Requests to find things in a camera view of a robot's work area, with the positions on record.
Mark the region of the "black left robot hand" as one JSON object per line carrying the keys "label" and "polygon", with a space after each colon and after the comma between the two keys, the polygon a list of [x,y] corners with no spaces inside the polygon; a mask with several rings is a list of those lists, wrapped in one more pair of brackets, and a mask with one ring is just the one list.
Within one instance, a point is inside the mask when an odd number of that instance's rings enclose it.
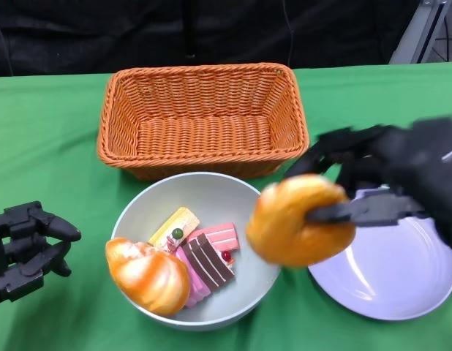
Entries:
{"label": "black left robot hand", "polygon": [[68,277],[65,256],[81,232],[34,201],[0,214],[0,303],[16,301],[44,286],[50,272]]}

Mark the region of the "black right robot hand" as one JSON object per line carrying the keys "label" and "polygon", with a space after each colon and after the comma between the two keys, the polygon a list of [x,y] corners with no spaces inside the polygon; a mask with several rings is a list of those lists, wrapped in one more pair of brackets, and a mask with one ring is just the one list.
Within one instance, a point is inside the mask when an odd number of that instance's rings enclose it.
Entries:
{"label": "black right robot hand", "polygon": [[313,224],[357,227],[397,225],[407,217],[432,219],[452,249],[452,117],[421,119],[411,127],[375,125],[319,135],[285,172],[285,178],[323,174],[340,165],[336,179],[348,204],[320,205]]}

